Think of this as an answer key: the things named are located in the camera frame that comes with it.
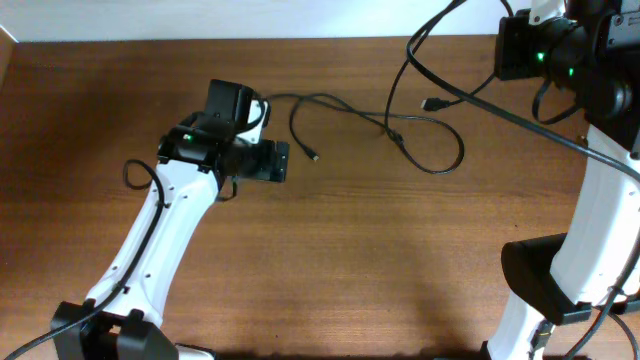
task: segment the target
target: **wooden table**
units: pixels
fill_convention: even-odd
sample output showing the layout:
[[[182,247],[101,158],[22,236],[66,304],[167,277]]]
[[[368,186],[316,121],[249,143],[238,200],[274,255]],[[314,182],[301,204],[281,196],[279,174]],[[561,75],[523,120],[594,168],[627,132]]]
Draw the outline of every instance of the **wooden table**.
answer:
[[[19,44],[0,93],[0,355],[48,329],[62,300],[80,303],[120,248],[144,199],[126,189],[128,158],[155,161],[161,135],[201,110],[208,81],[262,94],[330,92],[382,110],[406,39]],[[421,58],[472,89],[491,72],[493,37],[429,40]],[[482,96],[527,115],[540,81]],[[393,109],[420,114],[450,98],[408,71]],[[547,114],[568,94],[549,96]],[[435,116],[465,140],[463,165],[426,175],[379,128],[305,106],[293,145],[291,101],[273,103],[265,137],[292,143],[287,182],[245,182],[204,217],[174,280],[163,331],[223,353],[437,355],[476,350],[496,329],[508,287],[504,243],[565,232],[585,159],[470,105]],[[453,137],[393,121],[426,165],[455,158]],[[581,116],[554,127],[585,134]],[[640,317],[628,316],[638,329]],[[562,353],[588,324],[557,331]],[[588,346],[631,358],[607,322]],[[51,343],[29,354],[55,359]]]

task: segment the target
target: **cable plug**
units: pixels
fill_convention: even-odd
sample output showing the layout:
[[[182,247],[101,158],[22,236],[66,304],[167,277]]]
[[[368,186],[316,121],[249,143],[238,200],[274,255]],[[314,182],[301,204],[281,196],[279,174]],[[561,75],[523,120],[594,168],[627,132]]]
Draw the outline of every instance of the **cable plug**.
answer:
[[[451,106],[451,101],[442,100],[440,98],[428,98],[422,101],[422,110],[434,112],[442,109],[446,109]]]
[[[305,154],[307,154],[309,159],[313,161],[320,160],[320,156],[318,156],[318,154],[315,151],[313,151],[311,148],[304,147],[302,150],[304,151]]]

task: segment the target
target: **wooden surface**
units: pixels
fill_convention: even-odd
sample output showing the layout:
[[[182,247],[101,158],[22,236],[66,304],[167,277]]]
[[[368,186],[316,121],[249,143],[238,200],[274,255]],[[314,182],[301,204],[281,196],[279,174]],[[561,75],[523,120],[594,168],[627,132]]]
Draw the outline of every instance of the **wooden surface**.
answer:
[[[0,88],[2,87],[7,65],[9,65],[9,60],[11,59],[13,45],[13,40],[0,28]]]
[[[154,162],[161,135],[203,108],[210,78],[262,94],[326,91],[382,110],[406,39],[19,44],[0,95],[0,355],[47,330],[62,300],[80,303],[120,248],[145,194],[126,189],[128,158]],[[492,69],[492,37],[437,38],[421,57],[472,89]],[[529,112],[540,81],[482,96]],[[448,98],[416,72],[393,109]],[[568,95],[549,96],[547,114]],[[291,141],[291,103],[273,104],[265,137]],[[226,353],[434,355],[475,350],[496,329],[508,241],[567,230],[585,160],[469,105],[436,116],[467,156],[447,176],[419,172],[380,130],[303,108],[287,182],[245,182],[203,218],[165,309],[170,339]],[[424,164],[448,165],[451,135],[394,121]],[[585,134],[580,116],[554,127]],[[640,318],[627,317],[638,330]],[[561,353],[587,324],[557,331]],[[610,322],[587,351],[631,358]],[[54,359],[51,343],[30,354]]]

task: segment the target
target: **tabletop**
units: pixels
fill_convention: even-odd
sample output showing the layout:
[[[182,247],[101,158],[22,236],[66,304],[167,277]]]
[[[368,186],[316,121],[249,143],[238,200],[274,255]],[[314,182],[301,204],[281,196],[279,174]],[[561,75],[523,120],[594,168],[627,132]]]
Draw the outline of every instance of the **tabletop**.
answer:
[[[406,38],[17,44],[0,91],[0,355],[48,330],[61,301],[81,303],[140,210],[123,163],[155,162],[160,137],[202,110],[212,78],[263,95],[327,92],[384,109]],[[464,89],[492,71],[495,38],[437,37],[419,57]],[[541,80],[494,82],[481,97],[528,116]],[[570,94],[553,90],[544,112]],[[451,99],[408,70],[392,110],[425,115]],[[206,213],[182,260],[162,330],[175,342],[257,356],[434,356],[480,348],[509,289],[506,242],[568,230],[586,160],[462,104],[429,114],[454,127],[465,159],[449,175],[411,165],[380,128],[292,100],[272,102],[264,137],[291,143],[287,181],[244,181]],[[456,156],[455,138],[423,121],[392,120],[425,166]],[[554,125],[586,135],[582,114]],[[626,316],[632,329],[640,317]],[[547,353],[589,324],[556,331]],[[587,346],[631,358],[613,322]],[[55,359],[51,343],[26,358]]]

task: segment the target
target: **white wall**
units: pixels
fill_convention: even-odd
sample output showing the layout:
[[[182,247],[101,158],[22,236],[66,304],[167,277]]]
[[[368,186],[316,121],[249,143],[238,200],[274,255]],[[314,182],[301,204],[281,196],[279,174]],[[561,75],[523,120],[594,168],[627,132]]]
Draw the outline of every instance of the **white wall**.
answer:
[[[0,24],[18,41],[398,36],[449,1],[0,0]],[[493,34],[505,14],[498,0],[469,0],[436,33]]]

